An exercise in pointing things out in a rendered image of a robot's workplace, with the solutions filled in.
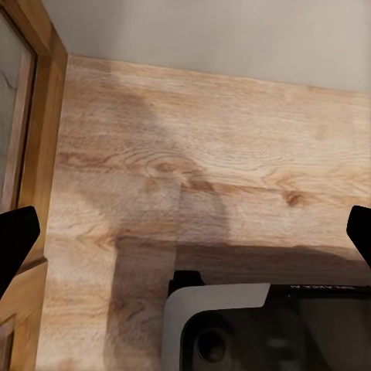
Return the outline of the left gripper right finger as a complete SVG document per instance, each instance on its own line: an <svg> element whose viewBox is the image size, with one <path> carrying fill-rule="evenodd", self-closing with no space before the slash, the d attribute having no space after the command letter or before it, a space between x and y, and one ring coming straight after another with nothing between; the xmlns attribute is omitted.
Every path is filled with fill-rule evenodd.
<svg viewBox="0 0 371 371"><path fill-rule="evenodd" d="M346 232L371 268L371 209L353 206Z"/></svg>

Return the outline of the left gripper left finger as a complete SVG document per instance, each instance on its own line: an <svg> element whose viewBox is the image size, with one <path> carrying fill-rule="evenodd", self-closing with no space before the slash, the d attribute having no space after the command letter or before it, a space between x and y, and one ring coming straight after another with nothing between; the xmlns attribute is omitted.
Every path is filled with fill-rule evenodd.
<svg viewBox="0 0 371 371"><path fill-rule="evenodd" d="M0 298L40 235L32 206L0 214Z"/></svg>

